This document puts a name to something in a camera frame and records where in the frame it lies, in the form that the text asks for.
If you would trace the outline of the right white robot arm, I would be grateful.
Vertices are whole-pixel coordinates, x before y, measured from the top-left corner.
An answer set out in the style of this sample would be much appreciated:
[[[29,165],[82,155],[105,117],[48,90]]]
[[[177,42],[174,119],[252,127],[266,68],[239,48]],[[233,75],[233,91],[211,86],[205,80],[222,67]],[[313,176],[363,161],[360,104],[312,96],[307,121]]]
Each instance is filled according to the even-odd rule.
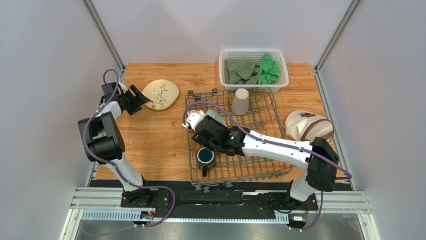
[[[289,141],[241,126],[226,127],[210,116],[190,114],[184,126],[194,132],[193,140],[210,151],[227,156],[261,157],[290,164],[304,171],[287,190],[290,200],[305,202],[316,191],[333,192],[339,157],[329,143]]]

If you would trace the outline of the cream bird plate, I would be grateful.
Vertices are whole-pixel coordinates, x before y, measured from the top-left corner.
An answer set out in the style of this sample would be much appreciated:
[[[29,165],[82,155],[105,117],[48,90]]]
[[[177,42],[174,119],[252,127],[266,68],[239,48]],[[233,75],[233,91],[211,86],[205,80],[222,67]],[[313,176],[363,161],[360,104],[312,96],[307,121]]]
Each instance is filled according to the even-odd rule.
[[[180,95],[179,87],[172,81],[158,79],[149,83],[142,91],[150,102],[145,105],[156,111],[170,108]]]

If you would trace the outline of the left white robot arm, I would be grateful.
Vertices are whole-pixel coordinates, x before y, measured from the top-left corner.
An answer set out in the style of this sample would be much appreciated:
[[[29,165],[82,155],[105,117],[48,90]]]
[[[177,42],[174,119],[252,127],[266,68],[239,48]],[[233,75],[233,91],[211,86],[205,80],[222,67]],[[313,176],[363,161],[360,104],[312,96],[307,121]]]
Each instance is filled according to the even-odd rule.
[[[117,118],[127,111],[133,115],[150,100],[134,85],[109,83],[102,86],[104,92],[99,104],[99,113],[94,119],[86,118],[78,122],[87,158],[106,166],[123,185],[122,196],[129,203],[141,207],[149,206],[153,197],[144,177],[130,164],[125,155],[125,141],[116,123]]]

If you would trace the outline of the pale green flower plate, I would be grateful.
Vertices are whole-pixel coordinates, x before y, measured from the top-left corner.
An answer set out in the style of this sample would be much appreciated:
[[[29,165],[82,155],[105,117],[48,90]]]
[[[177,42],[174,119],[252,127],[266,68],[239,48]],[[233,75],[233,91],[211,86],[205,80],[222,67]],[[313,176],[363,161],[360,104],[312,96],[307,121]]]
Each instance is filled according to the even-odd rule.
[[[226,128],[228,128],[228,125],[226,123],[226,121],[223,119],[223,117],[216,112],[215,110],[208,110],[206,113],[207,116],[210,116],[211,118],[213,118],[214,120],[216,120],[217,122],[221,123],[222,125],[224,125]]]

